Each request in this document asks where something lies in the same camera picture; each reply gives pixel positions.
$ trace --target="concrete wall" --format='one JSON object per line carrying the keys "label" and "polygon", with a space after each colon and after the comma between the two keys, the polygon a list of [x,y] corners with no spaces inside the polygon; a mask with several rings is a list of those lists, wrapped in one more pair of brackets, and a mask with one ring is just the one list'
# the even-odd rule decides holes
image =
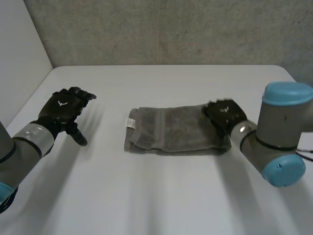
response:
{"label": "concrete wall", "polygon": [[313,78],[313,0],[24,0],[54,67],[274,64]]}
{"label": "concrete wall", "polygon": [[5,127],[51,70],[23,0],[0,0],[0,121]]}

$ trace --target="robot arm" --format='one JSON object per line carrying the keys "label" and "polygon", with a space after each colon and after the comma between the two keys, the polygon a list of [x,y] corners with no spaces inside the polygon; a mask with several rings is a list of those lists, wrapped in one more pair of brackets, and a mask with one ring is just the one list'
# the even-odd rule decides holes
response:
{"label": "robot arm", "polygon": [[26,125],[13,138],[0,122],[0,204],[16,193],[23,179],[50,152],[60,132],[66,131],[79,145],[87,145],[74,121],[95,98],[76,87],[56,92],[40,111],[38,120]]}
{"label": "robot arm", "polygon": [[210,102],[203,111],[271,185],[292,185],[305,173],[296,149],[301,133],[313,131],[313,88],[309,85],[268,84],[257,125],[233,100]]}

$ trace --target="black robotic glove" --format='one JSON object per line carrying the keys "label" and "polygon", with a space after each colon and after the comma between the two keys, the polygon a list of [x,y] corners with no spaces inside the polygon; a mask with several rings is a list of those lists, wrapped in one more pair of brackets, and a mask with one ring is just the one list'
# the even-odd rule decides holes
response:
{"label": "black robotic glove", "polygon": [[202,111],[217,128],[220,136],[230,135],[238,123],[247,120],[244,111],[232,99],[209,102]]}
{"label": "black robotic glove", "polygon": [[62,89],[52,94],[52,97],[41,109],[38,120],[32,122],[47,128],[54,138],[58,133],[66,131],[81,146],[87,145],[87,140],[78,130],[75,119],[81,114],[88,102],[96,99],[78,87],[71,87],[69,90]]}

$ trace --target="white table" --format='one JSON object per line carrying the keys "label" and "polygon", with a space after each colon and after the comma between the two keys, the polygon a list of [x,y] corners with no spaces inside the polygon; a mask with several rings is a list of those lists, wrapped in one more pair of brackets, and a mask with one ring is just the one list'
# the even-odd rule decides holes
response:
{"label": "white table", "polygon": [[[277,189],[233,147],[215,156],[124,152],[131,108],[233,98],[257,122],[265,85],[292,81],[277,66],[95,66],[51,72],[8,127],[36,119],[51,94],[78,86],[98,96],[79,117],[89,140],[60,134],[53,151],[0,215],[2,235],[310,235],[313,164]],[[312,135],[300,147],[310,148]]]}

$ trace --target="towel label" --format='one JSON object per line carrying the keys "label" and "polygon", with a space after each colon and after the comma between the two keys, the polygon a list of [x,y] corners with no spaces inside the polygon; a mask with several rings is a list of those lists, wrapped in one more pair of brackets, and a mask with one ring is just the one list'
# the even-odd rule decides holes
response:
{"label": "towel label", "polygon": [[126,126],[135,129],[135,120],[128,117],[126,119]]}

